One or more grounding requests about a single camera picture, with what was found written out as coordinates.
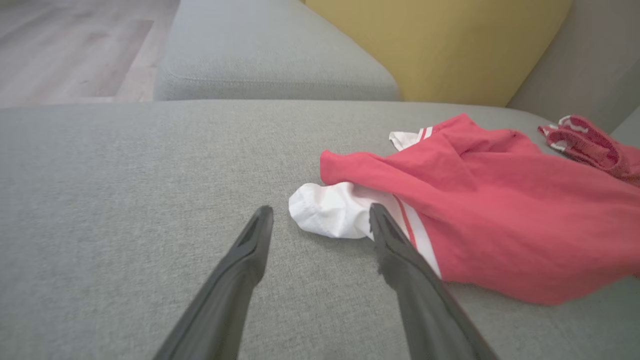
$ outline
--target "floor plank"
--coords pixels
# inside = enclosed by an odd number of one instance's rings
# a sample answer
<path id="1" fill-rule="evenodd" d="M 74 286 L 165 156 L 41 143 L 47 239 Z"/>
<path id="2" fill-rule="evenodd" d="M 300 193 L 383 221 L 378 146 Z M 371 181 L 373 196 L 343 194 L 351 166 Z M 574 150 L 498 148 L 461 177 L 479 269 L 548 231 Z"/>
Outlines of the floor plank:
<path id="1" fill-rule="evenodd" d="M 0 108 L 151 101 L 178 5 L 20 0 L 0 6 Z"/>

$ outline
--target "yellow cushion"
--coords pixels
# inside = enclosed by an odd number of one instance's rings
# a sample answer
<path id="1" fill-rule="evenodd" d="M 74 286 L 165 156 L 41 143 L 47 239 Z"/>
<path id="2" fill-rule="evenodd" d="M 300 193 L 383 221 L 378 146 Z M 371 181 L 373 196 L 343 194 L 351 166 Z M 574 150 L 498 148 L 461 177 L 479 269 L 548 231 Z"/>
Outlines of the yellow cushion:
<path id="1" fill-rule="evenodd" d="M 406 101 L 505 106 L 571 0 L 307 0 L 395 77 Z"/>

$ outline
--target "gray fabric surface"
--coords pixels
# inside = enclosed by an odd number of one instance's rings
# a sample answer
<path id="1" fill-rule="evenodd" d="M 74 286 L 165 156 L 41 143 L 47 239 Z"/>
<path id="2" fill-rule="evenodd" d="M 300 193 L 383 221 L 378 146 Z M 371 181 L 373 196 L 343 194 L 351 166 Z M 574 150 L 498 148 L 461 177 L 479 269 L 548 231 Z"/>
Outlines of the gray fabric surface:
<path id="1" fill-rule="evenodd" d="M 156 100 L 400 100 L 396 81 L 298 0 L 182 0 Z"/>
<path id="2" fill-rule="evenodd" d="M 467 112 L 543 137 L 515 110 L 448 104 L 180 101 L 0 110 L 0 354 L 148 359 L 260 205 L 275 211 L 241 359 L 408 359 L 370 240 L 289 218 L 319 156 L 395 152 L 389 131 Z M 637 359 L 640 282 L 557 307 L 451 290 L 502 359 Z"/>

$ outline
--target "red and white garment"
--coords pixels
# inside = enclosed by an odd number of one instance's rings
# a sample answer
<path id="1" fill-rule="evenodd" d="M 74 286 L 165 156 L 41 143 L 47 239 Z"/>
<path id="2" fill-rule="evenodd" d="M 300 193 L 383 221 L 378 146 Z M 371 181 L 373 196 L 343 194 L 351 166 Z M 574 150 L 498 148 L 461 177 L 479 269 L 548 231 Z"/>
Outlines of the red and white garment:
<path id="1" fill-rule="evenodd" d="M 386 158 L 325 151 L 328 186 L 305 184 L 289 199 L 298 225 L 372 237 L 369 206 L 380 202 L 443 280 L 539 304 L 640 274 L 635 186 L 466 115 L 390 137 L 403 150 Z"/>
<path id="2" fill-rule="evenodd" d="M 557 126 L 540 126 L 538 131 L 553 149 L 640 187 L 640 149 L 613 140 L 584 117 L 563 117 Z"/>

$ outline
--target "white cloth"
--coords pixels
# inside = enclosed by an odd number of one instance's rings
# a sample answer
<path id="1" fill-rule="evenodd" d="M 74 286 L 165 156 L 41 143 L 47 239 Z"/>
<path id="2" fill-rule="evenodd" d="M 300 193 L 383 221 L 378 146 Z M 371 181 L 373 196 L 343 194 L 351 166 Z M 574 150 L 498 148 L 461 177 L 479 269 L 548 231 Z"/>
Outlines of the white cloth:
<path id="1" fill-rule="evenodd" d="M 389 140 L 399 151 L 431 136 L 431 127 L 419 133 L 396 131 Z M 429 236 L 415 209 L 393 194 L 344 182 L 331 186 L 304 184 L 289 198 L 289 214 L 304 231 L 330 238 L 373 240 L 369 225 L 369 208 L 378 203 L 386 207 L 407 238 L 415 241 L 418 253 L 441 277 Z"/>

